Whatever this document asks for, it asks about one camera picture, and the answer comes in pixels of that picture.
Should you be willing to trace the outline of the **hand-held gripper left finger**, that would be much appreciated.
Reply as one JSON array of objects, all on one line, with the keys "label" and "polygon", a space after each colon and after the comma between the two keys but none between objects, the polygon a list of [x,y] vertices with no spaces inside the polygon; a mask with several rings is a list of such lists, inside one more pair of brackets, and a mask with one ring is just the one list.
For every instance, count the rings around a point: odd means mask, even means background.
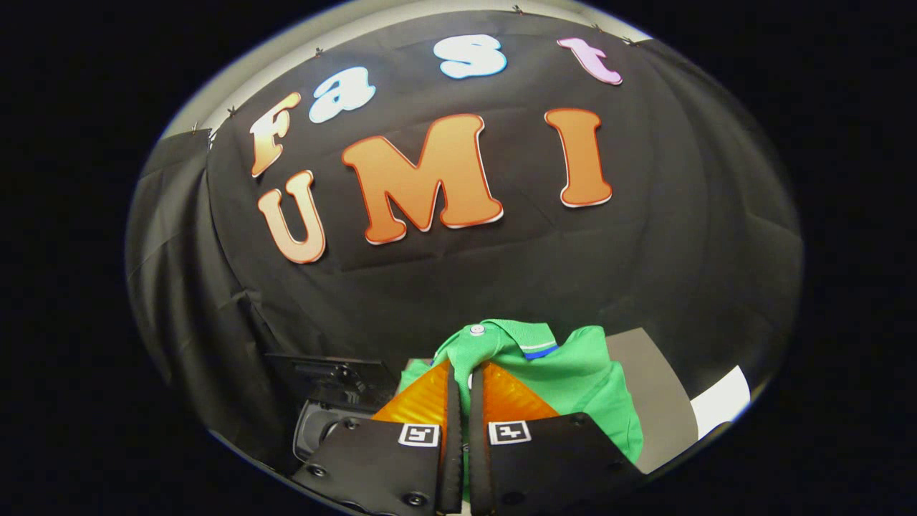
[{"label": "hand-held gripper left finger", "polygon": [[292,480],[363,515],[446,515],[462,506],[461,395],[448,360],[370,417],[328,422]]}]

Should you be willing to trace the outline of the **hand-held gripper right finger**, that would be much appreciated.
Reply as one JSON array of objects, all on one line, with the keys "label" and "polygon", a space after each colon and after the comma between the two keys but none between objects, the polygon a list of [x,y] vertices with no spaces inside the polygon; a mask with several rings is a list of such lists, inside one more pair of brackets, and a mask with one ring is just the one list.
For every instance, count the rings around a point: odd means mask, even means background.
[{"label": "hand-held gripper right finger", "polygon": [[597,515],[646,476],[590,415],[561,415],[495,363],[471,377],[474,515]]}]

